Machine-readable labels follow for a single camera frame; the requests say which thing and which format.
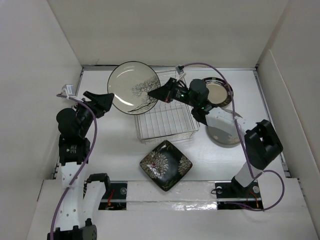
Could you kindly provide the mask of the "cream plate with tree drawing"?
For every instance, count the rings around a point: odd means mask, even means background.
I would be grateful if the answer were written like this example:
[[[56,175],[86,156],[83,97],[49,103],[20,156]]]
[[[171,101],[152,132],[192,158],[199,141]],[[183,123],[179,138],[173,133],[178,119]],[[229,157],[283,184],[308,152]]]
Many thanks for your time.
[[[107,92],[114,94],[113,105],[122,113],[140,115],[150,111],[158,102],[148,95],[161,86],[157,73],[147,64],[128,61],[110,74]]]

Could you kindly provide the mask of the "black rimmed checkered plate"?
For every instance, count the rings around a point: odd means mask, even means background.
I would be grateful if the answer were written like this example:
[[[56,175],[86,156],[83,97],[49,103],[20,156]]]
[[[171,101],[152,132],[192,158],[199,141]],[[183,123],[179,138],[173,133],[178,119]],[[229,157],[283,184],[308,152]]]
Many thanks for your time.
[[[233,88],[229,83],[219,77],[206,77],[202,79],[209,90],[208,100],[224,108],[232,102],[234,96]]]

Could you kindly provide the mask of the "grey plate with deer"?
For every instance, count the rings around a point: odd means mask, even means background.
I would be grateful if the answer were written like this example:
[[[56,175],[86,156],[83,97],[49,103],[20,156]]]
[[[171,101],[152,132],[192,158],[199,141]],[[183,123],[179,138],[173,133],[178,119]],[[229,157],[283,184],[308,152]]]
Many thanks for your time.
[[[208,133],[221,145],[237,145],[241,141],[234,123],[233,112],[230,110],[211,112],[207,115]]]

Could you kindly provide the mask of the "black square floral plate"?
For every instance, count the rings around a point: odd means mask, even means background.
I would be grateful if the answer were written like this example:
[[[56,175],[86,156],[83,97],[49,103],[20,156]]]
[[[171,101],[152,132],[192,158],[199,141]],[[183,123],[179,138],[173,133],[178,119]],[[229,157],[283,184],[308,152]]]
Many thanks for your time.
[[[193,167],[193,163],[168,140],[150,151],[139,165],[165,192],[171,190]]]

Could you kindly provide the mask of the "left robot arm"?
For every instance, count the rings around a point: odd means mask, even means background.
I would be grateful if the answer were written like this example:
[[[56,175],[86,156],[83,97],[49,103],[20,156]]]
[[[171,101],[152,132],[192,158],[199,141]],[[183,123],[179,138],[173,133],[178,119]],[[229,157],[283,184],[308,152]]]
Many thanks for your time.
[[[107,173],[86,177],[86,171],[97,140],[97,120],[111,109],[115,95],[85,91],[84,96],[80,99],[67,93],[58,94],[59,98],[75,102],[76,107],[64,108],[56,116],[63,193],[51,220],[49,240],[97,239],[94,220],[101,200],[112,191]]]

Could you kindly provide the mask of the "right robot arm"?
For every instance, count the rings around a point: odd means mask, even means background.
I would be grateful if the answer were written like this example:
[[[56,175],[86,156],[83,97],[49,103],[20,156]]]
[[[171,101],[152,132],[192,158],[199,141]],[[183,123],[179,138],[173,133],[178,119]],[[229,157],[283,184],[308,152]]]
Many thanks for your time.
[[[283,145],[270,121],[254,122],[238,117],[235,112],[227,112],[211,103],[208,95],[206,83],[201,79],[193,79],[186,87],[170,78],[165,85],[148,92],[148,96],[165,103],[176,100],[191,106],[191,114],[197,122],[239,138],[246,162],[232,178],[231,191],[242,197],[249,191],[249,185],[281,154]]]

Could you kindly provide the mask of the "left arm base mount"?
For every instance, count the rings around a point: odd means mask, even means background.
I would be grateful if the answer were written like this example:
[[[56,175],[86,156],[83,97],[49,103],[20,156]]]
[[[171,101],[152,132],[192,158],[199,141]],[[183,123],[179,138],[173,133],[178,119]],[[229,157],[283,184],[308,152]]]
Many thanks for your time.
[[[96,181],[106,185],[106,191],[98,207],[99,210],[122,211],[127,209],[127,181],[110,181],[107,173],[91,174],[84,182],[83,196],[86,195],[88,184]]]

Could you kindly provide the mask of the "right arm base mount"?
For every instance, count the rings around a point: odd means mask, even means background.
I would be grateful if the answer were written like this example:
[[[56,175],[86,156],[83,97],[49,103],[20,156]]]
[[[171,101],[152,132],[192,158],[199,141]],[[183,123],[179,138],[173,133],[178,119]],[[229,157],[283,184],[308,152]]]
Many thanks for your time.
[[[216,196],[218,210],[260,209],[264,208],[257,181],[247,188],[237,191],[230,181],[218,181],[210,192]]]

